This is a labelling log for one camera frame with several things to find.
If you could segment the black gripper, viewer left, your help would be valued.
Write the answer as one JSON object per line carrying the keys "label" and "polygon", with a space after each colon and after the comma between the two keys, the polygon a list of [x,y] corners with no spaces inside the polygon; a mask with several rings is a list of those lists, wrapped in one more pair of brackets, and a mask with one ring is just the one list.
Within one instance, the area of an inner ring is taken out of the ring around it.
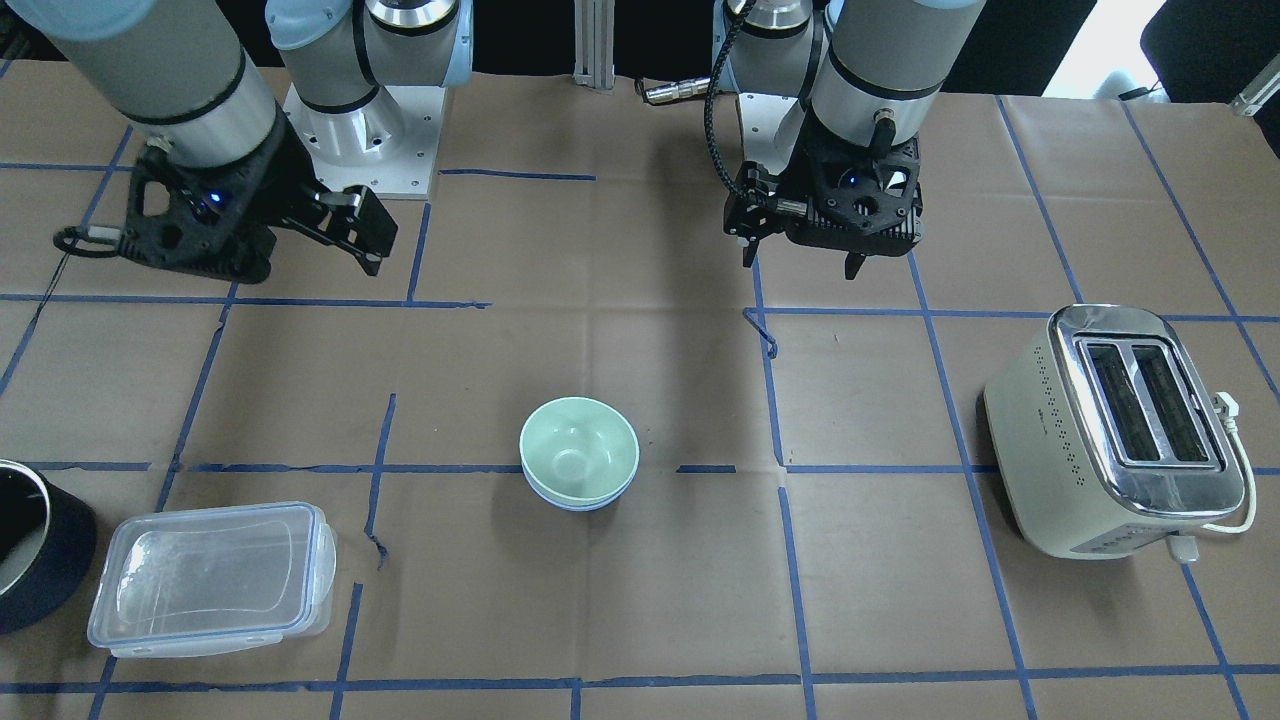
{"label": "black gripper, viewer left", "polygon": [[284,115],[246,156],[183,167],[175,141],[154,135],[136,158],[116,254],[160,270],[242,284],[271,272],[274,228],[351,255],[376,277],[398,225],[370,187],[329,190]]}

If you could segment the black gripper, viewer right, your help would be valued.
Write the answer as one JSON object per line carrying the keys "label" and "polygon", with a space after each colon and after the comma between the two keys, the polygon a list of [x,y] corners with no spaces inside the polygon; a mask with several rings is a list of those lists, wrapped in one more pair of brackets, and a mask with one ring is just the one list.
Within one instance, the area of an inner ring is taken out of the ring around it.
{"label": "black gripper, viewer right", "polygon": [[772,234],[845,252],[846,281],[858,278],[869,256],[914,250],[924,229],[920,150],[915,137],[892,143],[895,129],[895,120],[874,120],[863,146],[810,113],[781,174],[745,161],[724,205],[724,232],[741,241],[742,266],[755,265],[760,241]]}

